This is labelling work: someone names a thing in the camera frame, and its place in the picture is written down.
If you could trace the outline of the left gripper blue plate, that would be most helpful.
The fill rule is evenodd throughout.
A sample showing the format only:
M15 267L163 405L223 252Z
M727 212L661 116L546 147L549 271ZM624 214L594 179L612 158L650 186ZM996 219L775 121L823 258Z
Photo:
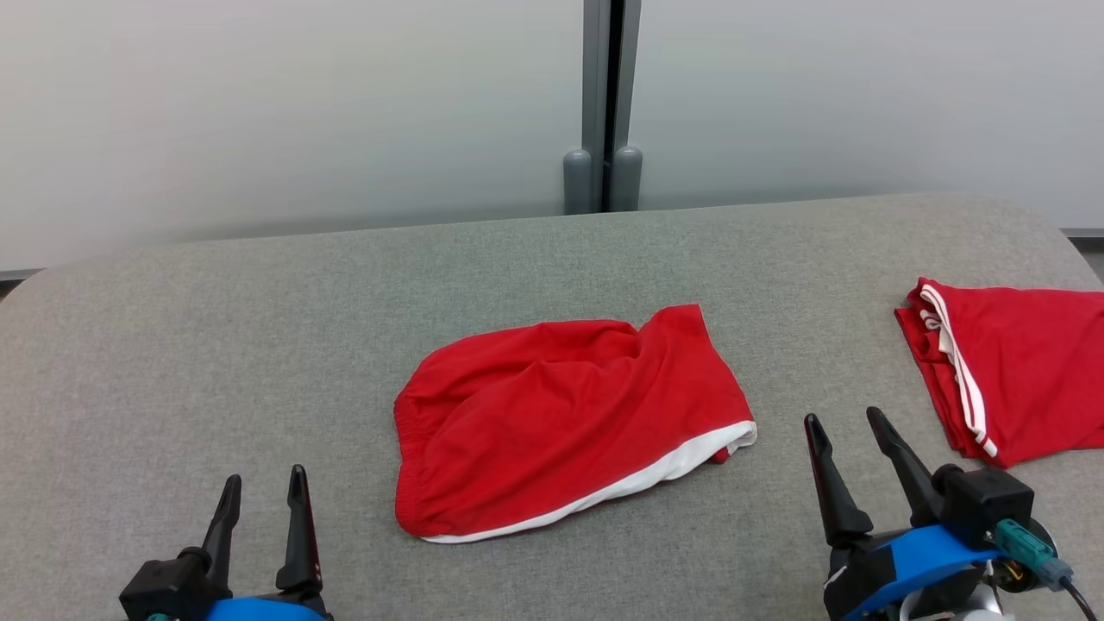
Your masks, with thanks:
M208 582L221 596L233 596L229 589L229 561L232 535L237 526L242 503L243 480L232 474L225 480L217 499L216 511L204 538L204 550L210 558ZM280 593L235 597L217 601L210 608L205 620L332 620L323 604L323 575L319 557L311 493L306 467L295 464L289 475L286 499L289 523L284 565L276 573L276 588Z

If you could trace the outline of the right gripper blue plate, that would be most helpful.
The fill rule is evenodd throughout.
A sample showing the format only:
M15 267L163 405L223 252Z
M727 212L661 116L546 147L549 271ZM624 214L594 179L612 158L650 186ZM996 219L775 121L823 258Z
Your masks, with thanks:
M873 523L859 511L835 465L831 440L815 413L804 430L811 456L825 543L831 546L831 573L824 604L832 620L900 620L981 610L999 612L998 596L1048 588L1057 591L1057 551L1037 522L940 522L943 499L931 472L887 414L868 406L866 415L880 451L894 465L910 507L907 530L872 535Z

